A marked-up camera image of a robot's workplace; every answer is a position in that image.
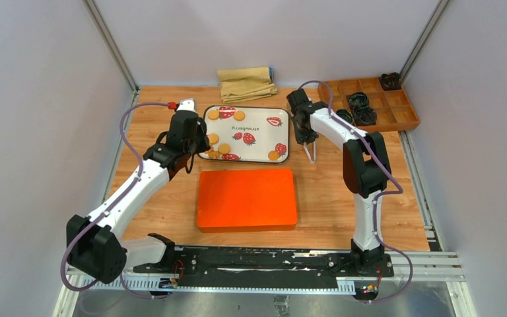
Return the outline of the metal tweezers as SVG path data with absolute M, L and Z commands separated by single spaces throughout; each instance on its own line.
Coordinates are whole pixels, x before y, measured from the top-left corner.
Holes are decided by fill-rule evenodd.
M 308 158 L 308 161 L 310 164 L 315 164 L 316 161 L 317 161 L 317 143 L 314 141 L 314 142 L 311 142 L 311 143 L 306 143 L 304 142 L 302 144 L 302 148 L 304 149 L 304 152 Z

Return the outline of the strawberry print white tray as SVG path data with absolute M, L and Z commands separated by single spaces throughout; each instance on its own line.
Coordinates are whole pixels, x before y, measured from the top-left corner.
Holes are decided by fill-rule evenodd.
M 219 111 L 218 120 L 207 117 L 211 110 Z M 246 118 L 240 122 L 232 117 L 238 110 L 246 113 Z M 220 138 L 217 144 L 210 145 L 209 150 L 218 151 L 223 143 L 231 146 L 231 152 L 220 154 L 218 159 L 209 159 L 205 152 L 201 153 L 199 156 L 205 160 L 261 164 L 282 164 L 288 160 L 290 116 L 282 108 L 213 105 L 205 110 L 204 120 L 207 135 L 216 133 Z M 277 161 L 269 160 L 270 151 L 278 151 L 281 157 Z

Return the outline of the orange box lid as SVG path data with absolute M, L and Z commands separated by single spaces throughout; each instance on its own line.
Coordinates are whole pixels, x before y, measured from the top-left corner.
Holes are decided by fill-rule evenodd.
M 201 232 L 293 230 L 298 221 L 291 169 L 205 171 L 199 177 Z

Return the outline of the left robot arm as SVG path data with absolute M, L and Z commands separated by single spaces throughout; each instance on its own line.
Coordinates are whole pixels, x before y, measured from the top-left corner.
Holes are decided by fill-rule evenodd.
M 136 171 L 100 207 L 86 217 L 74 215 L 67 223 L 67 249 L 62 259 L 109 284 L 123 271 L 151 264 L 167 273 L 176 264 L 174 243 L 159 234 L 121 242 L 125 229 L 146 202 L 181 170 L 190 173 L 194 156 L 209 149 L 204 120 L 181 106 L 170 127 L 139 157 Z

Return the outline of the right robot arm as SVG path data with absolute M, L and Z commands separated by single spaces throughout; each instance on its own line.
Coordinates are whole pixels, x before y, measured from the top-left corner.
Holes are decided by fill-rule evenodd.
M 368 275 L 384 256 L 382 193 L 391 176 L 384 138 L 347 123 L 325 102 L 312 102 L 302 88 L 288 94 L 287 102 L 297 143 L 307 146 L 324 136 L 342 152 L 343 180 L 355 202 L 349 264 L 356 274 Z

